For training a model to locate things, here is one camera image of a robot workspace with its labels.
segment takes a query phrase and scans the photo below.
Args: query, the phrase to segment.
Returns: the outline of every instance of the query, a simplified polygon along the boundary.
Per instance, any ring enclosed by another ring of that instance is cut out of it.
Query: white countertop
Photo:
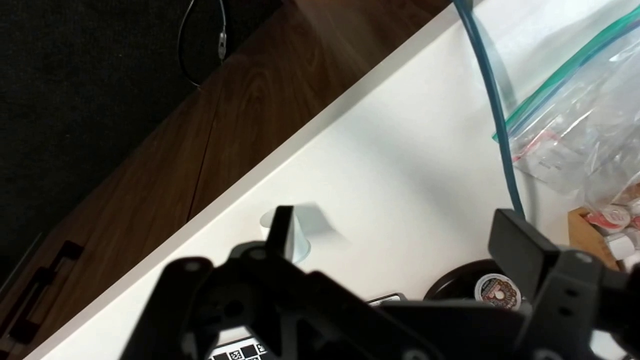
[[[487,0],[480,14],[522,101],[635,4]],[[164,265],[223,265],[279,205],[303,208],[313,253],[300,269],[324,271],[363,299],[422,299],[441,274],[487,256],[494,208],[511,206],[492,132],[476,58],[447,8],[33,358],[118,358]],[[531,220],[566,242],[577,202],[524,176],[520,191]]]

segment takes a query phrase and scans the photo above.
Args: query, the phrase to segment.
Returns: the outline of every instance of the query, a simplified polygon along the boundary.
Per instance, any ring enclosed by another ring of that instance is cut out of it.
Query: black cable
[[[185,26],[187,26],[187,20],[192,17],[194,12],[194,4],[197,0],[190,0],[185,14],[183,14],[183,20],[181,20],[181,28],[178,28],[178,46],[176,46],[176,52],[178,52],[178,65],[181,65],[181,72],[183,77],[201,90],[201,84],[189,75],[187,67],[185,67],[185,58],[183,58],[183,51],[185,51]]]
[[[471,40],[474,54],[478,58],[485,88],[487,88],[488,103],[491,103],[491,108],[494,114],[507,189],[512,198],[514,211],[518,212],[520,218],[524,218],[524,208],[522,208],[520,191],[518,191],[518,182],[516,182],[516,175],[514,175],[512,149],[511,149],[511,140],[508,140],[508,132],[507,132],[505,108],[503,108],[494,69],[492,69],[491,58],[487,54],[487,48],[485,48],[485,43],[482,43],[482,36],[480,36],[480,31],[478,31],[478,24],[474,20],[474,14],[473,14],[468,0],[454,0],[454,7],[460,14],[460,20],[462,20],[465,31],[468,35],[468,40]]]

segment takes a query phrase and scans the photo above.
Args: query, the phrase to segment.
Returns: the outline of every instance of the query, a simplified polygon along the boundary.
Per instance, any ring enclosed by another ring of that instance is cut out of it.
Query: plastic bag
[[[508,121],[514,162],[587,205],[640,178],[640,8],[560,67]]]

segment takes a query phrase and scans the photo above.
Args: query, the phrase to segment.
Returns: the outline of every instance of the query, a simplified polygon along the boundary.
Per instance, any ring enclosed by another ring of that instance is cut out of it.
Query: dark wall
[[[187,4],[0,2],[0,285],[194,90],[176,60]],[[227,0],[230,52],[277,8]],[[199,81],[219,32],[219,0],[197,0],[185,58]]]

